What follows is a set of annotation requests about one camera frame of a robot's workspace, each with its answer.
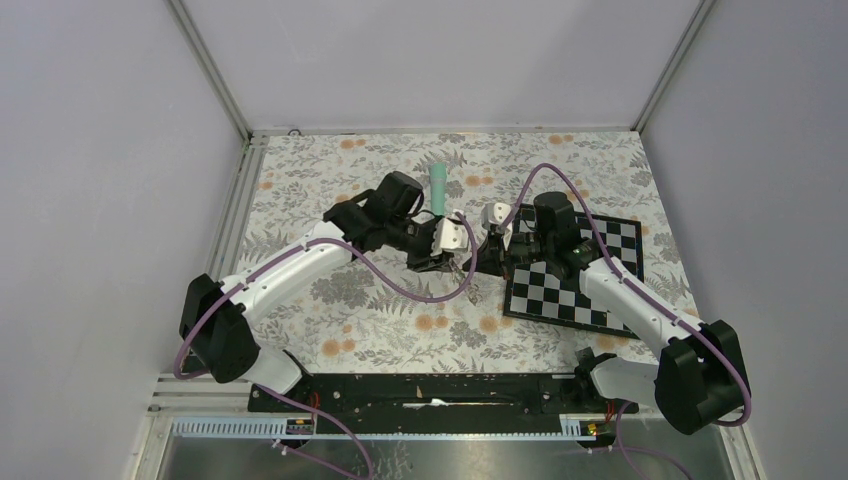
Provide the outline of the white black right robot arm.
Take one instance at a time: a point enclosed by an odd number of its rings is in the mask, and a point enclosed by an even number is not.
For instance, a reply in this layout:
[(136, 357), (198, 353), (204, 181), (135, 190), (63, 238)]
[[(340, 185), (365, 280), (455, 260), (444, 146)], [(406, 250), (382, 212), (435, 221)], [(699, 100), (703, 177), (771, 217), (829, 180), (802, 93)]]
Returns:
[(508, 313), (625, 330), (652, 352), (650, 362), (581, 352), (573, 396), (583, 410), (629, 401), (659, 410), (684, 434), (726, 422), (733, 412), (749, 414), (751, 388), (735, 330), (676, 309), (641, 281), (633, 224), (596, 220), (561, 192), (520, 207), (490, 203), (482, 224), (485, 240), (466, 268), (506, 280)]

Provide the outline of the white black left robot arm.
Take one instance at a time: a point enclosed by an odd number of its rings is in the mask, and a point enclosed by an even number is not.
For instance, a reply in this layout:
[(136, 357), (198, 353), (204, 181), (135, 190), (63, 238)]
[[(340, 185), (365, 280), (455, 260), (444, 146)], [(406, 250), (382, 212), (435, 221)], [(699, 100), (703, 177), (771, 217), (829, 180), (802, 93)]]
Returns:
[(262, 263), (216, 281), (207, 274), (187, 287), (174, 364), (176, 377), (208, 374), (226, 384), (244, 379), (272, 388), (288, 411), (309, 401), (310, 385), (287, 353), (259, 345), (255, 326), (291, 296), (323, 275), (389, 247), (405, 254), (415, 272), (447, 271), (470, 246), (463, 216), (433, 215), (415, 221), (423, 204), (421, 184), (401, 172), (387, 174), (375, 189), (333, 205), (294, 243)]

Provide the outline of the silver carabiner keyring with chain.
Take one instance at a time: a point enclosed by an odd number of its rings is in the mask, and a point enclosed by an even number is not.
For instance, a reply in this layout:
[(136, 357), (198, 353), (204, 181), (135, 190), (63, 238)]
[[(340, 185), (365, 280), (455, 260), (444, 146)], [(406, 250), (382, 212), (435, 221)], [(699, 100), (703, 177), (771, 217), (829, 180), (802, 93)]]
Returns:
[(463, 294), (467, 300), (472, 305), (478, 305), (482, 300), (479, 286), (474, 281), (468, 280), (468, 273), (462, 270), (456, 260), (452, 260), (450, 262), (450, 271), (451, 278), (455, 280), (459, 286), (465, 286)]

